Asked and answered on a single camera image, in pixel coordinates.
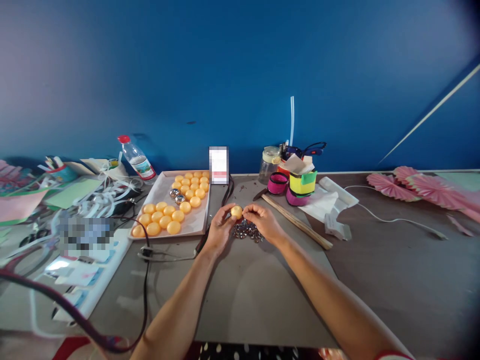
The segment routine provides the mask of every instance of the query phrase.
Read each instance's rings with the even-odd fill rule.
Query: white box
[[[175,200],[170,197],[170,190],[172,189],[172,184],[175,181],[177,175],[184,176],[186,173],[194,173],[196,171],[204,172],[208,170],[179,170],[179,171],[163,171],[158,175],[155,183],[151,187],[150,193],[147,195],[145,202],[146,204],[156,205],[159,202],[166,202],[168,205],[172,205],[175,209],[179,210],[179,206],[175,203]],[[170,235],[166,229],[162,229],[160,233],[156,236],[149,236],[149,239],[160,239],[160,238],[171,238],[171,237],[180,237],[180,236],[191,236],[191,235],[202,235],[205,234],[207,228],[207,215],[210,201],[210,191],[205,194],[205,197],[201,200],[201,205],[199,207],[192,207],[191,211],[188,214],[185,214],[185,219],[181,222],[181,230],[178,234]],[[140,213],[137,216],[138,218],[143,214],[143,211],[140,210]],[[133,226],[130,229],[128,237],[134,240],[142,240],[144,237],[133,237],[132,230],[139,223],[135,221]]]

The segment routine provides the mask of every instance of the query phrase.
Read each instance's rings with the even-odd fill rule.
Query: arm
[[[317,313],[352,360],[373,360],[383,351],[412,356],[400,340],[350,289],[320,269],[279,226],[269,209],[251,204],[243,216],[276,246]]]
[[[185,357],[194,339],[210,275],[237,220],[234,216],[225,220],[234,205],[225,205],[212,219],[205,246],[173,296],[153,319],[131,359],[181,360]]]

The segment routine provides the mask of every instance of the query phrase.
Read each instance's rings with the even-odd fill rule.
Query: bottle label
[[[150,165],[148,160],[145,160],[139,164],[132,164],[132,166],[143,180],[149,180],[156,175],[155,170],[152,168],[152,165]]]

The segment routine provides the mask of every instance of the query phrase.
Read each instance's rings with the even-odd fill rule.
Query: black polka dot fabric
[[[316,349],[259,346],[205,342],[198,360],[315,360],[321,359]]]

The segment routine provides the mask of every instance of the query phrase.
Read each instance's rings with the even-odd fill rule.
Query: glass jar
[[[277,146],[266,146],[261,156],[260,171],[258,172],[258,181],[267,185],[270,175],[276,172],[280,163],[280,148]]]

